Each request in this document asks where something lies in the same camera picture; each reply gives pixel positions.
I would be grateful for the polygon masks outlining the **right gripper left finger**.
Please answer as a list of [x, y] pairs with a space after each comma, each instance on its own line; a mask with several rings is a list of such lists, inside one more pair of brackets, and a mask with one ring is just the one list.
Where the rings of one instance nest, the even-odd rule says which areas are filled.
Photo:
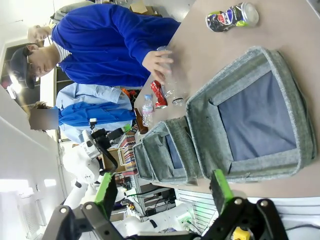
[[71, 209], [59, 205], [53, 211], [43, 234], [45, 240], [78, 240], [83, 233], [93, 232], [99, 240], [123, 240], [110, 221], [116, 197], [115, 176], [105, 173], [94, 201], [88, 201]]

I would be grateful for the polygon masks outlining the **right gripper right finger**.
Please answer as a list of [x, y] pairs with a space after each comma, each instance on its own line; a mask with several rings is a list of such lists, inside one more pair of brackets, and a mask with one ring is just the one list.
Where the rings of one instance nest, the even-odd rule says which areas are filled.
[[256, 203], [234, 196], [220, 169], [212, 172], [210, 190], [218, 218], [202, 237], [203, 240], [229, 240], [236, 229], [248, 233], [250, 240], [287, 240], [288, 236], [274, 202], [268, 198]]

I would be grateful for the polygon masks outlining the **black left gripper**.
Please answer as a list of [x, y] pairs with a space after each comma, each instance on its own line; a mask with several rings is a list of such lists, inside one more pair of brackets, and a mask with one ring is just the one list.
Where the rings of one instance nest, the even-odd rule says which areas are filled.
[[130, 131], [131, 128], [132, 126], [130, 124], [126, 124], [125, 126], [109, 131], [108, 133], [104, 128], [94, 128], [91, 131], [91, 137], [95, 142], [95, 146], [103, 152], [107, 151], [111, 147], [111, 144], [118, 144], [120, 138], [126, 132]]

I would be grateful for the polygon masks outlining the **person's left hand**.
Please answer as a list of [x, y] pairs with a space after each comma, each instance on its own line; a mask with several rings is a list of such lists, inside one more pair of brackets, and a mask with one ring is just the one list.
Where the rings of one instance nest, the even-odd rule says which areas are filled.
[[161, 84], [165, 84], [166, 75], [172, 72], [169, 64], [174, 60], [168, 57], [171, 53], [171, 50], [149, 51], [142, 61], [142, 66]]

